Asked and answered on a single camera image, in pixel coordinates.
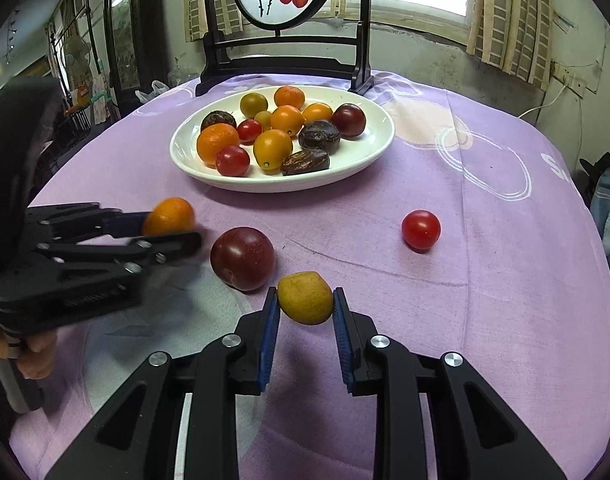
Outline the person left hand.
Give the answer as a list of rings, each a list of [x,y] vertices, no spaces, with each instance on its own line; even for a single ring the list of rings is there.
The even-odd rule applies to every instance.
[[[54,330],[28,337],[28,348],[17,358],[17,368],[24,378],[40,380],[51,374],[56,362],[57,340]],[[0,359],[7,359],[8,356],[8,342],[0,329]]]

